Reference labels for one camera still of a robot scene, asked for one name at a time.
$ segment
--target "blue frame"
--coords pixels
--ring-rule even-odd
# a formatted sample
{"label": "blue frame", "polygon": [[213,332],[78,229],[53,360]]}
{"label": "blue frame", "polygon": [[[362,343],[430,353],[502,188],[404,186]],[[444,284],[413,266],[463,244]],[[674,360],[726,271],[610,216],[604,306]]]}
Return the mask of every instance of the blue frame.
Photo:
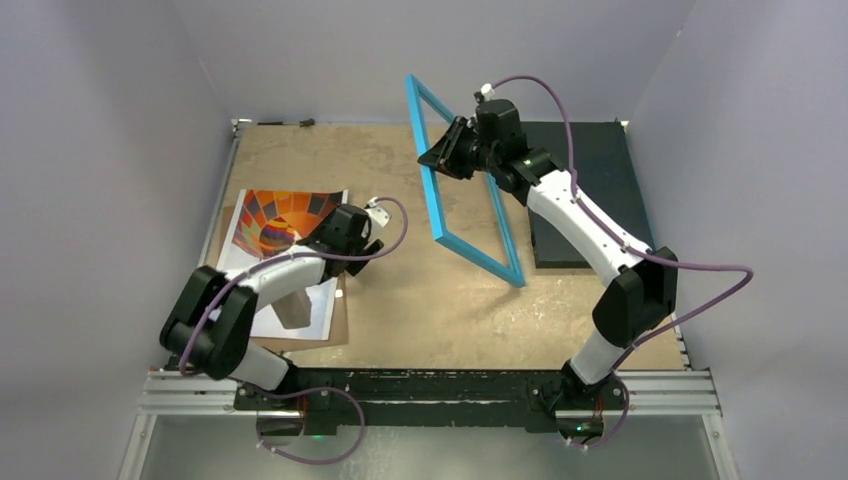
{"label": "blue frame", "polygon": [[[421,108],[421,100],[427,102],[427,105],[430,105],[448,123],[453,122],[454,114],[412,74],[406,77],[406,97],[409,103],[409,119],[412,122],[412,133],[415,136],[415,147],[418,150],[418,155],[422,155],[430,149],[430,142],[427,138],[427,126],[424,123],[424,111]],[[524,273],[521,270],[518,252],[515,250],[515,242],[512,240],[512,230],[509,228],[500,190],[495,183],[494,177],[486,173],[485,178],[486,185],[489,188],[489,197],[491,197],[492,206],[495,208],[495,216],[498,220],[501,240],[503,240],[504,250],[506,250],[507,264],[502,265],[497,260],[480,251],[477,247],[448,231],[436,172],[422,165],[421,181],[424,184],[424,195],[427,199],[427,212],[430,215],[430,229],[433,231],[433,239],[438,244],[447,247],[457,255],[469,260],[513,287],[523,287],[526,285]]]}

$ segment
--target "wooden table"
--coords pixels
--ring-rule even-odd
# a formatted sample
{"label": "wooden table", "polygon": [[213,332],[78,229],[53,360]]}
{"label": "wooden table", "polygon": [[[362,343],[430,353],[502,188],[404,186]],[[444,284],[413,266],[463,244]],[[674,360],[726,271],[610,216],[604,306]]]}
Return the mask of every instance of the wooden table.
{"label": "wooden table", "polygon": [[[444,127],[431,128],[432,141]],[[299,365],[408,368],[559,368],[592,329],[603,292],[589,270],[533,267],[524,208],[504,198],[527,286],[510,287],[433,241],[408,126],[251,126],[233,165],[223,206],[243,188],[350,190],[350,201],[397,197],[409,212],[409,233],[391,255],[346,279],[349,341],[292,352]],[[505,260],[482,177],[440,179],[451,231]],[[384,232],[400,231],[400,215]],[[220,232],[207,263],[215,265]],[[624,364],[629,369],[681,369],[673,332],[656,338]]]}

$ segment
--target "hot air balloon picture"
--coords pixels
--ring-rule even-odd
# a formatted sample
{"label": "hot air balloon picture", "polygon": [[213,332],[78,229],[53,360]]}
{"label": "hot air balloon picture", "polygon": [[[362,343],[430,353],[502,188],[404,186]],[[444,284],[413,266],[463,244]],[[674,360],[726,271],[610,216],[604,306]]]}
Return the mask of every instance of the hot air balloon picture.
{"label": "hot air balloon picture", "polygon": [[[284,254],[298,240],[308,236],[337,205],[346,201],[346,190],[333,193],[242,190],[218,269],[247,268]],[[305,308],[308,313],[303,315],[293,313],[292,305],[297,304],[293,298],[263,308],[254,317],[251,336],[326,340],[337,283],[337,279],[331,279],[307,288]]]}

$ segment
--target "white wall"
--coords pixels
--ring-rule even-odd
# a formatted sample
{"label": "white wall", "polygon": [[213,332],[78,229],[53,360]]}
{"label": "white wall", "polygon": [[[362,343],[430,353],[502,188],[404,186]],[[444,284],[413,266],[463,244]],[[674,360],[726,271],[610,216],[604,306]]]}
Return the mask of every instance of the white wall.
{"label": "white wall", "polygon": [[[658,239],[756,277],[686,326],[742,478],[845,478],[848,3],[699,0],[629,134]],[[680,310],[735,278],[681,278]]]}
{"label": "white wall", "polygon": [[114,478],[228,145],[164,0],[0,15],[0,464]]}
{"label": "white wall", "polygon": [[[457,113],[482,83],[529,73],[573,119],[630,118],[694,0],[174,3],[231,115],[408,122],[411,72]],[[557,116],[539,89],[509,95],[525,118]]]}

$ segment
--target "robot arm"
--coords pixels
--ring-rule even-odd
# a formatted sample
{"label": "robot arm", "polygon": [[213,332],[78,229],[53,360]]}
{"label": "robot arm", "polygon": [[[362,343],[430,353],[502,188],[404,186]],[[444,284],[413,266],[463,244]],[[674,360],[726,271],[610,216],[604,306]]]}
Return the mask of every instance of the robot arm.
{"label": "robot arm", "polygon": [[367,256],[383,243],[377,239],[391,216],[375,200],[366,207],[340,205],[306,238],[281,254],[290,260],[256,273],[244,270],[196,269],[159,334],[159,343],[180,355],[213,297],[234,278],[247,273],[221,301],[203,326],[191,349],[192,366],[209,377],[233,378],[265,390],[281,386],[296,367],[285,358],[250,340],[255,313],[278,299],[318,285],[343,272],[358,274],[368,263],[329,258],[332,255]]}
{"label": "robot arm", "polygon": [[[456,117],[418,162],[456,179],[471,178],[477,171],[491,174],[501,190],[550,222],[598,274],[606,291],[592,312],[595,329],[561,369],[565,397],[588,395],[610,375],[640,335],[674,311],[677,271],[629,253],[599,227],[574,200],[565,162],[546,149],[529,147],[515,105],[506,99],[492,99],[493,94],[490,86],[475,93],[475,115]],[[650,251],[585,192],[577,195],[630,247]],[[668,248],[652,253],[676,260]]]}

